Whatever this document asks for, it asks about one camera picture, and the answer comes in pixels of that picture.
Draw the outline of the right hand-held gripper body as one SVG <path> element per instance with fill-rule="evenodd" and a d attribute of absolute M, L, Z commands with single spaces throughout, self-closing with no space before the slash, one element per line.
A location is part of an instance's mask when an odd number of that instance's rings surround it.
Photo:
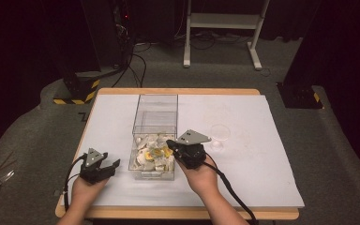
<path fill-rule="evenodd" d="M 175 141 L 172 141 L 174 157 L 187 169 L 197 169 L 206 159 L 203 143 L 210 141 L 211 139 L 208 136 L 188 129 Z"/>

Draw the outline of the person's right hand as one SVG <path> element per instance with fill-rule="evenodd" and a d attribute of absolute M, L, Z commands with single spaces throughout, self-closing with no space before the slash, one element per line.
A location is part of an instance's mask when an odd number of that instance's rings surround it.
<path fill-rule="evenodd" d="M 199 168 L 187 169 L 182 163 L 179 164 L 181 170 L 187 178 L 190 188 L 203 200 L 214 200 L 220 196 L 218 190 L 217 173 L 211 169 L 215 167 L 213 160 L 207 156 L 205 164 Z"/>

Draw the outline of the black equipment rack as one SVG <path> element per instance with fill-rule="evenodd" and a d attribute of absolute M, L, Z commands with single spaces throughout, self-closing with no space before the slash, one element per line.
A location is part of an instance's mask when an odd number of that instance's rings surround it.
<path fill-rule="evenodd" d="M 116 41 L 119 48 L 119 62 L 116 68 L 123 68 L 133 51 L 135 32 L 131 20 L 131 8 L 128 0 L 111 0 L 112 19 L 115 25 Z"/>

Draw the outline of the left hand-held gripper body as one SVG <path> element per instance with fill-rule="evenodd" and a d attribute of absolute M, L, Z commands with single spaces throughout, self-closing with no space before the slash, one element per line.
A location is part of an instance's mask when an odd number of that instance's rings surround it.
<path fill-rule="evenodd" d="M 107 178 L 101 171 L 101 163 L 104 160 L 102 159 L 102 154 L 94 148 L 89 148 L 85 155 L 85 160 L 80 170 L 80 177 L 90 184 L 95 184 Z"/>

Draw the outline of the pile of white yellow scraps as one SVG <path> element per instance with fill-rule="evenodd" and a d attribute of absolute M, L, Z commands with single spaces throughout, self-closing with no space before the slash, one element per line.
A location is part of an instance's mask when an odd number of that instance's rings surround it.
<path fill-rule="evenodd" d="M 167 141 L 172 134 L 138 134 L 134 136 L 129 168 L 133 171 L 173 172 L 174 155 Z"/>

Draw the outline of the black stand with striped base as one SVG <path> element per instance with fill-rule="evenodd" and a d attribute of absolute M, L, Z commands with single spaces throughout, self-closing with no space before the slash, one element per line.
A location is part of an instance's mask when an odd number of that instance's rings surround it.
<path fill-rule="evenodd" d="M 84 104 L 95 93 L 98 80 L 80 78 L 79 73 L 100 71 L 97 51 L 89 29 L 85 0 L 53 0 L 56 37 L 56 65 L 63 77 L 63 87 L 54 101 Z"/>
<path fill-rule="evenodd" d="M 320 1 L 277 89 L 287 108 L 320 109 L 315 84 L 338 98 L 360 95 L 360 0 Z"/>

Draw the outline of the clear plastic box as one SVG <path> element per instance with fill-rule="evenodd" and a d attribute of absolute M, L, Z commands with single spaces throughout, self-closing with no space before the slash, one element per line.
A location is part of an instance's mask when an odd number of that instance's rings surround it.
<path fill-rule="evenodd" d="M 177 137 L 177 95 L 139 95 L 138 106 L 132 129 L 134 136 L 138 134 L 172 134 Z M 136 180 L 163 180 L 172 181 L 173 172 L 133 171 L 129 168 Z"/>

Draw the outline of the person's left hand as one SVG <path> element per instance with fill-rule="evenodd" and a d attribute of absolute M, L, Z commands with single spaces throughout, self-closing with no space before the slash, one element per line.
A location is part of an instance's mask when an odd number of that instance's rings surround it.
<path fill-rule="evenodd" d="M 83 206 L 92 204 L 107 183 L 108 179 L 90 184 L 81 177 L 76 178 L 73 182 L 71 203 Z"/>

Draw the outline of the white metal stand frame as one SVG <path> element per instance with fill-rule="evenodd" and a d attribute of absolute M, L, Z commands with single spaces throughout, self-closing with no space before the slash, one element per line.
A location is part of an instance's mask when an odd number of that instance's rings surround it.
<path fill-rule="evenodd" d="M 252 40 L 247 43 L 253 66 L 256 70 L 262 70 L 263 66 L 256 51 L 257 41 L 262 31 L 263 22 L 270 0 L 262 1 L 262 9 L 259 14 L 217 14 L 195 13 L 192 11 L 192 0 L 187 0 L 187 23 L 186 41 L 184 47 L 183 67 L 189 68 L 190 59 L 190 31 L 192 28 L 217 28 L 217 29 L 241 29 L 253 30 Z"/>

